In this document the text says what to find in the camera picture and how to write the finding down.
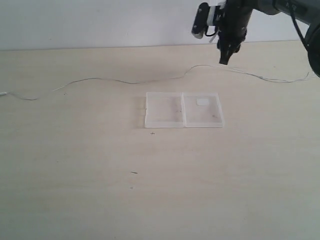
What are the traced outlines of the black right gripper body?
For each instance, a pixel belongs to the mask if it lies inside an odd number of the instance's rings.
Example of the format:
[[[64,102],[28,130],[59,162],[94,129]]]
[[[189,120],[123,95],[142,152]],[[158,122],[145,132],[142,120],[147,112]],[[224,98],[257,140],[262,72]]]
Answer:
[[[246,0],[227,0],[219,24],[219,50],[241,45],[246,39],[252,7]]]

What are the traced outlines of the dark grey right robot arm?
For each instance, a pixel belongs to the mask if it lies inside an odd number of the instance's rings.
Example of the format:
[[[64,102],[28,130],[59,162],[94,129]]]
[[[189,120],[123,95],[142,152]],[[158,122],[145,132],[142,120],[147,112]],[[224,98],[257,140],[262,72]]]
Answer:
[[[252,12],[288,15],[307,52],[312,71],[320,75],[320,2],[318,0],[226,0],[219,22],[219,63],[227,65],[245,40]]]

